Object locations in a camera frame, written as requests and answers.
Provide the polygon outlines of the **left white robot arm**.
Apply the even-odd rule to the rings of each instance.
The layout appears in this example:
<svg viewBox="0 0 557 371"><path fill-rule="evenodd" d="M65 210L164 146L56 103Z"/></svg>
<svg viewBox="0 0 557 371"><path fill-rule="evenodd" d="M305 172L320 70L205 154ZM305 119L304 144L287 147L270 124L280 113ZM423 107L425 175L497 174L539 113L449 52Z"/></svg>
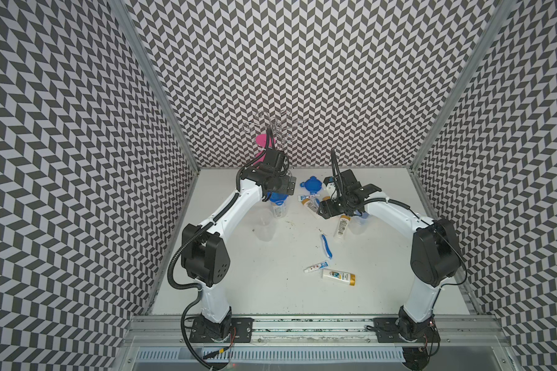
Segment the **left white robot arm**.
<svg viewBox="0 0 557 371"><path fill-rule="evenodd" d="M237 172L235 191L207 219L184 227L182 244L166 272L170 287L198 290L201 314L197 320L214 339L230 334L232 311L219 284L227 275L231 259L226 239L249 210L267 202L274 193L292 196L296 179L289 174L287 154L272 139Z"/></svg>

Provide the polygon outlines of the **blue toothbrush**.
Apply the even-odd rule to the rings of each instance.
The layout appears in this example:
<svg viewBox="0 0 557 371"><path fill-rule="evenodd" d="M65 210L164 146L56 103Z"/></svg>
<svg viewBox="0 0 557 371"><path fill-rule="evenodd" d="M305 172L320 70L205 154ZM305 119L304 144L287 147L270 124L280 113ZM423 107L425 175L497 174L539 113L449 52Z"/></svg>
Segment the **blue toothbrush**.
<svg viewBox="0 0 557 371"><path fill-rule="evenodd" d="M330 249L330 246L329 246L329 244L328 244L326 235L325 235L325 234L321 234L321 235L320 235L320 239L321 239L321 243L322 243L323 250L324 250L324 252L325 252L326 257L327 257L329 260L332 260L332 259L334 258L334 255L333 255L333 253L332 253L332 251L331 251L331 249Z"/></svg>

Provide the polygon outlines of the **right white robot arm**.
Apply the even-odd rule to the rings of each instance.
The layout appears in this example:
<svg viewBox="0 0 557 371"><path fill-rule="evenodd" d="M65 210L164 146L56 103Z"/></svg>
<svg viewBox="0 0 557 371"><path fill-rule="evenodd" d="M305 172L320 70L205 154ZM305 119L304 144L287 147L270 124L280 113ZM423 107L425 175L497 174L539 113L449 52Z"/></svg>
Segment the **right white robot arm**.
<svg viewBox="0 0 557 371"><path fill-rule="evenodd" d="M394 320L397 337L404 343L440 343L434 309L442 290L461 286L467 280L467 265L462 257L454 224L422 216L410 205L391 198L374 184L362 185L352 170L341 170L337 153L330 151L332 175L324 180L334 196L320 203L318 215L368 214L385 222L410 243L408 265L414 278L408 298Z"/></svg>

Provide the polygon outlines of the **white bottle green label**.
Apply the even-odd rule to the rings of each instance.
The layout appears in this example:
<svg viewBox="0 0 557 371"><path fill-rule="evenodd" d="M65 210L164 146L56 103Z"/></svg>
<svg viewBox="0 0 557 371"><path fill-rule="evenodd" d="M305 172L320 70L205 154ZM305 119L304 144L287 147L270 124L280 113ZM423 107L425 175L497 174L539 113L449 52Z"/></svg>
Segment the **white bottle green label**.
<svg viewBox="0 0 557 371"><path fill-rule="evenodd" d="M323 269L322 277L333 281L338 281L349 286L355 286L356 276L346 271L335 271L331 269Z"/></svg>

